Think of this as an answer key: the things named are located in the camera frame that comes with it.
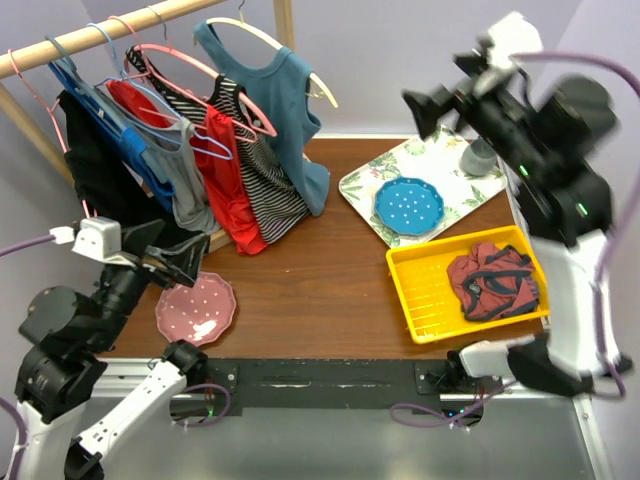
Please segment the cream hanger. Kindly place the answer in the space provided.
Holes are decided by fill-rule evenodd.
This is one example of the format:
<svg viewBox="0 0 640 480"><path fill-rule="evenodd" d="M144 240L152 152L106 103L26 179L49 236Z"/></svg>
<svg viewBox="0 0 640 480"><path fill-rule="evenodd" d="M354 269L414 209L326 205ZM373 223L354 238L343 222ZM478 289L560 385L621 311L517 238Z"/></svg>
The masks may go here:
<svg viewBox="0 0 640 480"><path fill-rule="evenodd" d="M271 48L281 50L287 47L289 50L295 50L294 24L293 24L293 4L291 0L272 1L273 12L276 25L276 36L273 37L265 31L249 24L245 21L242 8L244 2L238 6L238 19L229 17L212 17L206 20L209 25L228 25L239 28L250 35L260 39ZM308 97L315 99L326 99L334 109L338 109L339 105L334 94L331 92L326 83L315 73L309 75L311 89L307 93Z"/></svg>

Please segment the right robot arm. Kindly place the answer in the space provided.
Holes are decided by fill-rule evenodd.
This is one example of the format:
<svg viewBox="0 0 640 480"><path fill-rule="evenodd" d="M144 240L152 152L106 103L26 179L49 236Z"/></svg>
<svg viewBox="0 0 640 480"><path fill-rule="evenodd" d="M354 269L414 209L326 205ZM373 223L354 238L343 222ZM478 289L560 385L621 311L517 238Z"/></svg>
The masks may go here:
<svg viewBox="0 0 640 480"><path fill-rule="evenodd" d="M450 112L472 128L520 180L515 197L547 279L548 332L482 341L454 352L448 386L469 392L481 377L510 377L564 397L590 394L599 378L621 384L633 368L611 325L608 270L639 201L613 211L607 181L587 155L617 123L609 92L581 74L561 77L540 107L508 90L511 75L471 54L456 65L464 78L429 93L402 92L421 138Z"/></svg>

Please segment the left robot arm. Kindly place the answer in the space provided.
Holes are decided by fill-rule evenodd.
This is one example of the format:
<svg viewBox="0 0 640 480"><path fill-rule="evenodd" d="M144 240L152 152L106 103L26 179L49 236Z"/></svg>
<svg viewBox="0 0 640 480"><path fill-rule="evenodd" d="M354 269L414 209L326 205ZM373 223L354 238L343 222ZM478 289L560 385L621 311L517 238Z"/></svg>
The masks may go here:
<svg viewBox="0 0 640 480"><path fill-rule="evenodd" d="M1 403L17 427L7 478L102 479L109 455L135 428L173 396L205 385L207 356L186 340L172 342L113 410L92 427L77 429L107 369L99 357L114 348L147 287L192 287L196 282L209 236L194 234L161 248L157 241L165 227L162 220L122 227L94 216L53 228L44 237L70 245L104 268L91 295L49 287L28 307L19 332L31 348L18 370L17 402Z"/></svg>

